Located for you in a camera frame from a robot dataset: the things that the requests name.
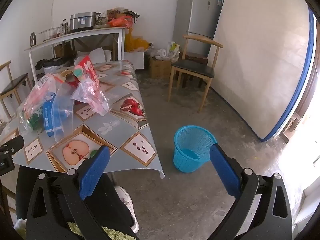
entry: table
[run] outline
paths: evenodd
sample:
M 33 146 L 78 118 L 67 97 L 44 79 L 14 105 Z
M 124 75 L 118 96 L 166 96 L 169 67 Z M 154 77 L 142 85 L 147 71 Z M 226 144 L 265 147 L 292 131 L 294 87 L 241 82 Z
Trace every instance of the table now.
M 78 168 L 85 158 L 90 158 L 92 151 L 105 145 L 110 150 L 110 161 L 104 172 L 153 169 L 164 178 L 133 65 L 121 60 L 95 64 L 94 67 L 100 90 L 109 99 L 111 107 L 105 116 L 93 112 L 88 104 L 74 105 L 73 133 L 58 142 L 47 135 L 43 125 L 23 134 L 23 126 L 15 118 L 2 131 L 0 144 L 20 134 L 25 142 L 24 148 L 13 155 L 14 163 L 59 172 Z M 137 103 L 140 110 L 136 109 L 138 112 L 135 113 L 138 115 L 122 110 L 125 100 Z M 68 148 L 76 149 L 77 154 L 71 154 Z
M 125 27 L 112 27 L 112 28 L 101 28 L 101 29 L 92 29 L 86 30 L 76 33 L 69 33 L 63 36 L 59 36 L 57 38 L 53 38 L 44 42 L 41 42 L 31 48 L 25 49 L 24 51 L 29 52 L 29 59 L 32 69 L 33 78 L 35 83 L 38 81 L 36 76 L 36 69 L 32 61 L 31 52 L 41 49 L 46 46 L 50 46 L 54 43 L 63 42 L 66 40 L 78 39 L 87 36 L 101 35 L 101 34 L 118 34 L 118 60 L 124 59 L 124 35 L 125 35 Z

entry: orange plastic bag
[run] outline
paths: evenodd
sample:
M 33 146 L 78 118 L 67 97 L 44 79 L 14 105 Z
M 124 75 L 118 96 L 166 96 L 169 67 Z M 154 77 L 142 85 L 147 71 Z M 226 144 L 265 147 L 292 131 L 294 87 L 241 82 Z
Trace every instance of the orange plastic bag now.
M 129 33 L 125 35 L 124 38 L 124 51 L 130 52 L 141 48 L 142 51 L 145 51 L 149 48 L 150 43 L 142 38 L 133 38 L 132 37 L 133 28 L 129 29 Z
M 131 28 L 133 24 L 133 18 L 131 16 L 121 16 L 117 19 L 113 19 L 108 24 L 111 27 L 126 27 L 126 28 Z

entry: screw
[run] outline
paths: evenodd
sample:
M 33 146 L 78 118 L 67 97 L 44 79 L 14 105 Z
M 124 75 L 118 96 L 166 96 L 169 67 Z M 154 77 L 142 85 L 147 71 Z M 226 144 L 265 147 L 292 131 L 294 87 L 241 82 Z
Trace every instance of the screw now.
M 247 175 L 252 175 L 253 171 L 249 168 L 245 168 L 244 169 L 244 173 L 247 174 Z
M 276 179 L 281 179 L 281 175 L 279 173 L 275 173 L 275 178 Z
M 69 169 L 68 171 L 67 171 L 67 174 L 69 175 L 69 176 L 71 176 L 71 175 L 73 175 L 73 174 L 75 174 L 76 173 L 76 170 L 75 169 Z
M 44 173 L 41 173 L 39 176 L 38 176 L 38 179 L 44 179 L 45 178 L 45 174 Z

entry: rice cooker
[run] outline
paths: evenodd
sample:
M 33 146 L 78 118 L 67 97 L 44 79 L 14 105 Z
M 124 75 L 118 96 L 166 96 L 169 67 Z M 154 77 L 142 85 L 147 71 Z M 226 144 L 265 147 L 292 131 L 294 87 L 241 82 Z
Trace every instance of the rice cooker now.
M 80 32 L 93 29 L 96 23 L 96 13 L 76 13 L 70 16 L 70 32 Z

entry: white box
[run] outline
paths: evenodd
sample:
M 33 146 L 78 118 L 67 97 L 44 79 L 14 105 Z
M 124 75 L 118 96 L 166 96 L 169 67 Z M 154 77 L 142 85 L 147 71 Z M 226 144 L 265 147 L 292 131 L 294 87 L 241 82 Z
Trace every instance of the white box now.
M 124 59 L 129 60 L 134 69 L 144 69 L 143 52 L 125 52 Z

